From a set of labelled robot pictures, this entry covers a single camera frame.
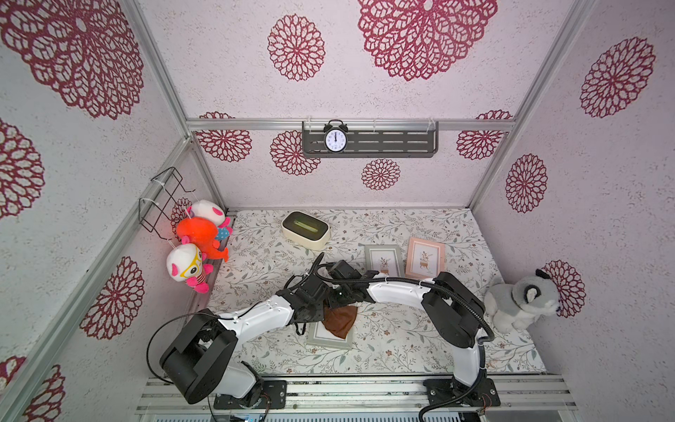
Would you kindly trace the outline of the brown cloth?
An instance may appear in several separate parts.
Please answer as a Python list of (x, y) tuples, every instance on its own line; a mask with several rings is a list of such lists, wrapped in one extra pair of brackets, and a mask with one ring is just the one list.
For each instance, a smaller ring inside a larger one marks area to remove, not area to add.
[(324, 308), (324, 328), (339, 339), (346, 339), (358, 315), (356, 306), (345, 306), (337, 309)]

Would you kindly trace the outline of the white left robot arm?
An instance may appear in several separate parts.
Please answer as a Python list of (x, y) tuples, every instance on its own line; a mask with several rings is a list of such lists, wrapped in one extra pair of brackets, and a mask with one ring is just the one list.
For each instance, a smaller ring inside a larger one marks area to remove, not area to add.
[(230, 361), (237, 347), (287, 325), (322, 321), (329, 290), (318, 277), (306, 276), (249, 309), (198, 311), (165, 350), (160, 367), (188, 404), (216, 394), (253, 407), (262, 399), (264, 382), (251, 365)]

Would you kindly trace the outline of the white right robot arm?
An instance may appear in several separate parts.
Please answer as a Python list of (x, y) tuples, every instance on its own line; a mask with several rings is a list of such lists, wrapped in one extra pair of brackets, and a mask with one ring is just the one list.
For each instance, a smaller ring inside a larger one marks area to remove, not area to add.
[(332, 284), (328, 303), (339, 308), (356, 303), (406, 305), (425, 312), (454, 360), (453, 378), (475, 389), (486, 378), (485, 345), (495, 333), (485, 320), (485, 306), (453, 274), (441, 272), (416, 281), (378, 272), (361, 274), (344, 260), (320, 265)]

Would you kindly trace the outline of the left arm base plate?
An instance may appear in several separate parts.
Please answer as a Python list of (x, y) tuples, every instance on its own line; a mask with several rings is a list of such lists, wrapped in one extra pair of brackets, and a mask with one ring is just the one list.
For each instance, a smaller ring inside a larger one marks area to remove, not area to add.
[(288, 383), (284, 380), (267, 380), (256, 383), (244, 398), (216, 395), (215, 410), (279, 410), (286, 407)]

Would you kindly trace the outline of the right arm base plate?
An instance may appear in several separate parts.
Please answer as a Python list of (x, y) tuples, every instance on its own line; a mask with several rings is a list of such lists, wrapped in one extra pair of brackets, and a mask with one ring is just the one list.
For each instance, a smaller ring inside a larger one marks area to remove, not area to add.
[(453, 400), (451, 406), (499, 407), (501, 400), (495, 383), (483, 378), (476, 387), (459, 383), (455, 378), (427, 379), (423, 382), (430, 405), (442, 404)]

